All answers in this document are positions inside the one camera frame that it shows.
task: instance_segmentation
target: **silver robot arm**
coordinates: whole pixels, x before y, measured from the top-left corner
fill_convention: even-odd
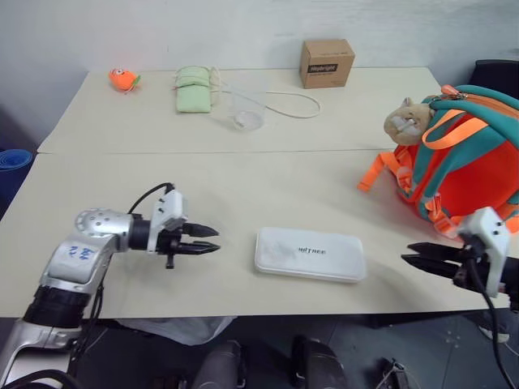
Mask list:
[[[175,254],[218,250],[219,246],[209,242],[181,242],[183,234],[218,234],[209,227],[185,223],[185,208],[182,195],[171,190],[156,202],[151,220],[106,208],[81,212],[73,233],[54,251],[32,304],[15,322],[0,354],[0,387],[41,368],[67,370],[70,352],[82,331],[84,309],[104,279],[114,253],[133,249],[165,254],[166,267],[173,268]],[[37,359],[24,352],[35,348],[61,352]]]

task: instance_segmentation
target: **orange toy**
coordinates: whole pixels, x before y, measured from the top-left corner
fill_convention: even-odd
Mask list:
[[[108,77],[119,91],[124,92],[132,91],[140,80],[140,75],[134,75],[132,72],[123,69],[112,69],[108,73]]]

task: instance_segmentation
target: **backpack handle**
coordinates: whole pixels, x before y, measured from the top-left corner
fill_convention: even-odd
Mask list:
[[[443,150],[463,142],[465,139],[488,126],[488,124],[481,119],[471,118],[446,134],[444,137],[431,142],[427,141],[427,136],[429,136],[432,131],[436,130],[450,119],[456,117],[458,114],[464,112],[465,111],[460,111],[459,109],[450,109],[433,127],[423,133],[423,144],[432,150]]]

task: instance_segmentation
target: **white wall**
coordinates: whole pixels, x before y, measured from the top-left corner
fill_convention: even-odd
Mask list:
[[[87,71],[297,67],[305,38],[464,82],[476,59],[519,57],[518,20],[517,0],[0,0],[0,114],[39,143]]]

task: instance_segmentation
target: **floor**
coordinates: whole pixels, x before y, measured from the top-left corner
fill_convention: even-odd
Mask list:
[[[86,389],[151,389],[156,377],[177,372],[192,377],[209,350],[236,339],[248,346],[247,388],[288,389],[291,342],[304,334],[335,351],[351,388],[376,387],[383,357],[405,365],[422,389],[506,387],[491,342],[461,314],[384,327],[375,322],[370,316],[241,317],[209,344],[193,347],[138,331],[98,327],[97,334],[104,335],[88,350],[79,376]],[[0,342],[10,326],[10,320],[0,320]],[[519,350],[517,315],[508,343]],[[508,372],[519,381],[519,358],[500,348]],[[415,383],[410,387],[418,388]]]

